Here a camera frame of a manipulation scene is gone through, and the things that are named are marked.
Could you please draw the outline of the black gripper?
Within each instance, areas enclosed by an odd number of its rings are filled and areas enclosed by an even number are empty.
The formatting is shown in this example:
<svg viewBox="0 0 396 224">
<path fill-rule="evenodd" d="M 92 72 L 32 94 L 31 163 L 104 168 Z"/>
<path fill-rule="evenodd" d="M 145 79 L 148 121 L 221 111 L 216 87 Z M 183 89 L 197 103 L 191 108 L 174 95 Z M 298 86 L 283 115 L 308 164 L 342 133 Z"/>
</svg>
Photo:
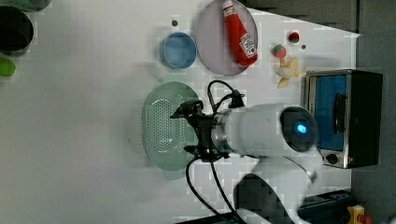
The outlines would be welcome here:
<svg viewBox="0 0 396 224">
<path fill-rule="evenodd" d="M 203 112 L 204 104 L 201 100 L 191 100 L 183 104 L 183 109 L 179 107 L 171 119 L 185 118 L 194 129 L 198 139 L 196 146 L 185 146 L 184 150 L 202 161 L 211 162 L 217 157 L 216 147 L 212 141 L 212 130 L 215 126 L 213 116 Z"/>
</svg>

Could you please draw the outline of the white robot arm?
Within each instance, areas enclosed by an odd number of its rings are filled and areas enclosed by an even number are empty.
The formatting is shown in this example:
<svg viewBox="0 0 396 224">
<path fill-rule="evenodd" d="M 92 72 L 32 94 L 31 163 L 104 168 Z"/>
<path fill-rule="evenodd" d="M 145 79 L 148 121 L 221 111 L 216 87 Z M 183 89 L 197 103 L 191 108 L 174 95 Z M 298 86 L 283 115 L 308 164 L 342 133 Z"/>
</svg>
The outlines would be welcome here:
<svg viewBox="0 0 396 224">
<path fill-rule="evenodd" d="M 318 125 L 298 105 L 237 106 L 211 115 L 203 102 L 188 101 L 171 115 L 194 129 L 196 146 L 185 150 L 201 161 L 232 154 L 258 162 L 233 188 L 233 209 L 244 224 L 311 224 L 298 210 L 315 184 L 323 159 Z"/>
</svg>

